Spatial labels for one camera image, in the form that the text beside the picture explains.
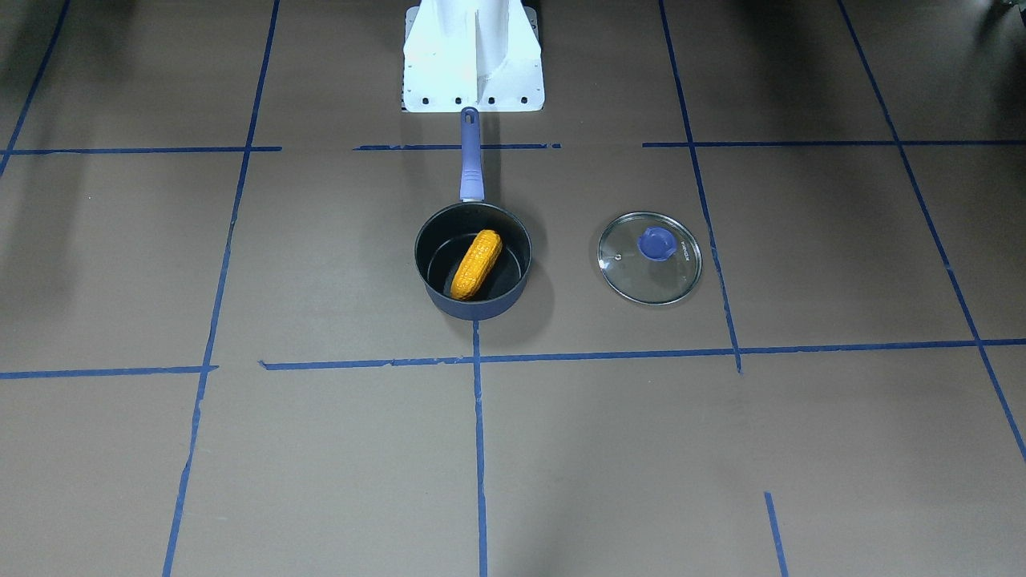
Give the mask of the yellow corn cob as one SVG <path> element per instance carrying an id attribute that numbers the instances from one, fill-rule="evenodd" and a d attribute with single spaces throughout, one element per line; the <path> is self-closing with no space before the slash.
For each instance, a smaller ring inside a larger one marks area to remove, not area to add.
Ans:
<path id="1" fill-rule="evenodd" d="M 502 251 L 503 240 L 497 231 L 483 229 L 478 232 L 453 273 L 450 298 L 468 301 L 483 288 Z"/>

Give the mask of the glass lid with purple knob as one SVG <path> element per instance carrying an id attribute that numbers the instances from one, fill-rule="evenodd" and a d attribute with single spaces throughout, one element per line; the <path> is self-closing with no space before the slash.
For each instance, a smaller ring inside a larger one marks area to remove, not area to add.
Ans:
<path id="1" fill-rule="evenodd" d="M 613 292 L 634 303 L 671 305 L 696 288 L 704 255 L 681 222 L 659 211 L 628 211 L 598 237 L 596 263 Z"/>

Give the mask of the white support column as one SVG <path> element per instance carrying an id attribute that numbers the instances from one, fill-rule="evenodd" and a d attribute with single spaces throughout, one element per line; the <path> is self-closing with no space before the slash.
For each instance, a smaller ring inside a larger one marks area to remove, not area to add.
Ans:
<path id="1" fill-rule="evenodd" d="M 422 1 L 406 11 L 402 52 L 406 112 L 545 106 L 539 12 L 524 1 Z"/>

